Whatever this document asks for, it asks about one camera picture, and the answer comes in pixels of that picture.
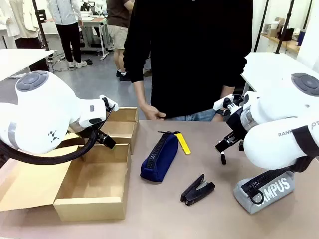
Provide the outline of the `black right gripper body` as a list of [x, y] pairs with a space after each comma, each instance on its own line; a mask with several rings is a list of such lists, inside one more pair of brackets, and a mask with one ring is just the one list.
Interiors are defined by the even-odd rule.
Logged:
[[238, 109], [226, 121], [227, 125], [232, 129], [232, 132], [229, 133], [226, 138], [239, 141], [243, 140], [246, 136], [247, 130], [243, 127], [240, 119], [242, 112], [242, 109]]

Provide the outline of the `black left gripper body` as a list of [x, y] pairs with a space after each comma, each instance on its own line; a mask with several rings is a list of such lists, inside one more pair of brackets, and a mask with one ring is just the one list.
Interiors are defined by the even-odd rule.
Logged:
[[79, 122], [72, 123], [72, 132], [81, 138], [92, 138], [97, 134], [100, 123], [93, 124], [88, 127], [83, 127]]

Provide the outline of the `brown cardboard box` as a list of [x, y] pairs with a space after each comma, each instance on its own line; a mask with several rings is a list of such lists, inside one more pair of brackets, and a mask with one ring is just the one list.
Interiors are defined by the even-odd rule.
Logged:
[[57, 165], [18, 161], [0, 184], [0, 212], [52, 205], [63, 222], [123, 220], [130, 169], [128, 144], [96, 144]]
[[136, 137], [139, 128], [138, 109], [134, 107], [122, 107], [116, 112], [111, 112], [108, 120], [100, 128], [100, 131], [112, 138], [116, 145], [110, 149], [102, 143], [96, 142], [90, 149], [90, 153], [134, 153]]

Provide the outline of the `black stapler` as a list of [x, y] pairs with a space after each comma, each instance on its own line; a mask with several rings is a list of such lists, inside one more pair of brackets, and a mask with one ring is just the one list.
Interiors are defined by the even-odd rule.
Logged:
[[215, 189], [213, 182], [204, 179], [205, 175], [201, 174], [180, 196], [180, 201], [185, 205], [191, 206], [200, 201]]

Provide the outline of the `navy blue pencil case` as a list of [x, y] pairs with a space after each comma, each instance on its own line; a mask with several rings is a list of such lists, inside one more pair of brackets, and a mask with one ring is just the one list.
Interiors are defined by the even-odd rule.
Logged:
[[173, 162], [177, 150], [178, 139], [176, 132], [163, 132], [160, 140], [141, 165], [140, 176], [146, 180], [161, 183]]

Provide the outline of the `grey CAMPUS pencil case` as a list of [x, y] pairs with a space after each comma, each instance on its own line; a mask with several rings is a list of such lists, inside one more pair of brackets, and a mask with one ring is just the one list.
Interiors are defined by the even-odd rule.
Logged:
[[239, 181], [233, 195], [249, 213], [255, 214], [295, 190], [295, 174], [286, 171], [281, 175], [267, 171], [255, 178]]

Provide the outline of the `person left forearm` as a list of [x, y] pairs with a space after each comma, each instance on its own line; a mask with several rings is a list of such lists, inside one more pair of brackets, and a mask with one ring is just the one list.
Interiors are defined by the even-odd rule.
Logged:
[[223, 86], [220, 98], [224, 98], [228, 96], [229, 94], [233, 94], [234, 90], [235, 90], [235, 87]]

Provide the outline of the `person right forearm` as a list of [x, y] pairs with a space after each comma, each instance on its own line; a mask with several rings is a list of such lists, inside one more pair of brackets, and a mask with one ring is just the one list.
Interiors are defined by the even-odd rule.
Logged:
[[150, 111], [151, 105], [149, 105], [146, 101], [144, 82], [143, 81], [136, 81], [133, 83], [133, 85], [135, 88], [137, 101], [138, 101], [140, 108], [143, 111]]

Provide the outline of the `black box on shelf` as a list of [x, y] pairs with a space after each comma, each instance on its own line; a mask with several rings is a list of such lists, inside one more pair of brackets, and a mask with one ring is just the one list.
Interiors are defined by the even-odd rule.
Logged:
[[294, 28], [287, 28], [286, 31], [282, 29], [278, 34], [278, 39], [281, 39], [283, 41], [291, 41], [293, 34], [294, 34]]

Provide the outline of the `small cardboard box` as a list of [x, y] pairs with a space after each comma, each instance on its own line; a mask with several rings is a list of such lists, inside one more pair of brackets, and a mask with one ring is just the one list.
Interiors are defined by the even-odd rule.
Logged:
[[270, 37], [277, 37], [279, 32], [281, 31], [284, 23], [285, 23], [284, 18], [276, 17], [275, 20], [271, 23], [269, 36]]

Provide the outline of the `person right hand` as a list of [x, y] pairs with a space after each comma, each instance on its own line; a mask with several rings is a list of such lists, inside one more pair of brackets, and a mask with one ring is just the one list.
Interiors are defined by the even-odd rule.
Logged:
[[164, 120], [166, 117], [165, 113], [160, 112], [157, 108], [151, 105], [142, 104], [140, 108], [148, 120]]

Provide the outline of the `person blue jeans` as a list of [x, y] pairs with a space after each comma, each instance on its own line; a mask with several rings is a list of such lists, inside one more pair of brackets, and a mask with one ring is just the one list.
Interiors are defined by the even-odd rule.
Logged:
[[212, 121], [216, 111], [214, 109], [205, 110], [202, 112], [198, 112], [195, 114], [187, 115], [187, 116], [180, 116], [170, 118], [169, 120], [176, 120], [176, 121]]

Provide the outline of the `person torso black sweater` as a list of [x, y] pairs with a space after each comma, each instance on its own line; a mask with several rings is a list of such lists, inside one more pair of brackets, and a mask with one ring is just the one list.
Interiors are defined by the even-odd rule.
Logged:
[[136, 0], [124, 66], [164, 120], [213, 109], [252, 48], [253, 0]]

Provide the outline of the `wooden shelf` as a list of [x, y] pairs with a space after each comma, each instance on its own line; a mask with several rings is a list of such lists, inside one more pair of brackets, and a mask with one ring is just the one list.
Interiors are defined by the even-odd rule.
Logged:
[[[260, 40], [257, 52], [275, 52], [278, 47], [279, 39], [270, 37], [264, 33], [260, 34]], [[286, 54], [289, 57], [296, 59], [300, 50], [300, 46], [295, 40], [283, 41], [279, 53]]]

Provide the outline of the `white side table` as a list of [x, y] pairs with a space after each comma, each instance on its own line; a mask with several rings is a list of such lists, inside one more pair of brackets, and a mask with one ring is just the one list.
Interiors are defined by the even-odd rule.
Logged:
[[53, 53], [44, 49], [0, 49], [0, 82]]

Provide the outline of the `thin black stand pole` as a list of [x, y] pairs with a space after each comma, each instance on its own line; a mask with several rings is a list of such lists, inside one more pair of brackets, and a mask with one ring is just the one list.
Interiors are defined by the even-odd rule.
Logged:
[[310, 0], [309, 7], [308, 7], [308, 10], [307, 10], [307, 14], [306, 14], [306, 17], [305, 17], [305, 21], [304, 21], [302, 30], [306, 30], [306, 27], [307, 27], [307, 24], [308, 24], [308, 19], [309, 19], [311, 8], [312, 8], [312, 3], [313, 3], [313, 0]]
[[[295, 2], [295, 0], [291, 0], [290, 1], [289, 10], [287, 12], [287, 18], [286, 18], [286, 21], [285, 21], [285, 24], [284, 24], [284, 27], [283, 27], [284, 32], [288, 28], [289, 21], [290, 21], [291, 15], [292, 15], [292, 9], [293, 9], [293, 6], [294, 6], [294, 2]], [[281, 49], [282, 43], [283, 43], [283, 40], [279, 39], [279, 43], [277, 45], [277, 49], [274, 52], [275, 54], [279, 54], [280, 53], [280, 49]]]
[[260, 36], [261, 36], [261, 32], [262, 32], [262, 29], [263, 29], [263, 25], [264, 25], [266, 13], [267, 13], [267, 9], [268, 9], [268, 4], [269, 4], [269, 0], [265, 0], [265, 7], [264, 7], [264, 11], [263, 11], [262, 19], [261, 19], [261, 22], [260, 22], [260, 27], [259, 27], [258, 35], [257, 35], [257, 38], [256, 38], [254, 50], [253, 50], [254, 53], [257, 52], [257, 49], [258, 49], [258, 45], [259, 45], [259, 41], [260, 41]]

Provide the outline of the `grey background workbench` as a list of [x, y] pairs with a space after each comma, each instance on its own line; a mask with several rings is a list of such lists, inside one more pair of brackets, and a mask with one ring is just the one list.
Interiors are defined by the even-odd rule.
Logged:
[[114, 49], [114, 45], [107, 29], [107, 19], [105, 17], [83, 16], [81, 34], [83, 42], [80, 49], [84, 52], [95, 52], [103, 61], [109, 50]]

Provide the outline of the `bystander in black trousers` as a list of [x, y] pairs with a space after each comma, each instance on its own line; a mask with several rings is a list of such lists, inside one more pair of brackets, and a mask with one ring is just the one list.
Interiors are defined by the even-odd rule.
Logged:
[[56, 25], [69, 68], [82, 68], [80, 30], [83, 25], [80, 0], [46, 0], [47, 8]]

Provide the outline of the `dark blue bottle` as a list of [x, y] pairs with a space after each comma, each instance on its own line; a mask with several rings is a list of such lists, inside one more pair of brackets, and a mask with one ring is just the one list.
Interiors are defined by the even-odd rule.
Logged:
[[302, 29], [302, 30], [299, 32], [299, 36], [298, 36], [298, 40], [297, 40], [297, 46], [301, 46], [301, 45], [302, 45], [302, 42], [303, 42], [305, 33], [306, 33], [306, 30], [305, 30], [305, 29]]

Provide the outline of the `bystander in khaki shorts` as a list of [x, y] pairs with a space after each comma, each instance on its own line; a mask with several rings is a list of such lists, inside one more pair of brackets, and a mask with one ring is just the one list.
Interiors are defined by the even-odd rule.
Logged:
[[114, 45], [116, 76], [120, 81], [130, 81], [129, 72], [124, 67], [124, 50], [127, 39], [130, 16], [134, 0], [106, 0], [107, 28]]

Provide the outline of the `black tripod pole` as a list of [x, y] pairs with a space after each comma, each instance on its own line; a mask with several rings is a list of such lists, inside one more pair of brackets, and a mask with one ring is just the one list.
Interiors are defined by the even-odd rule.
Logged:
[[42, 22], [41, 22], [40, 14], [39, 14], [39, 11], [38, 11], [38, 8], [36, 5], [36, 0], [32, 0], [32, 4], [33, 4], [34, 10], [35, 10], [35, 15], [36, 15], [37, 22], [38, 22], [42, 43], [44, 44], [45, 50], [49, 51], [49, 46], [48, 46], [48, 43], [47, 43], [47, 40], [46, 40], [46, 37], [44, 34], [44, 30], [42, 27]]

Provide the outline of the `bystander in white coat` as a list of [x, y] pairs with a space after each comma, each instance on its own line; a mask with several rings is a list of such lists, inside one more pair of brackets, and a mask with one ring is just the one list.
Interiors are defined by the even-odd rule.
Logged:
[[32, 0], [0, 0], [0, 24], [5, 25], [17, 48], [41, 48]]

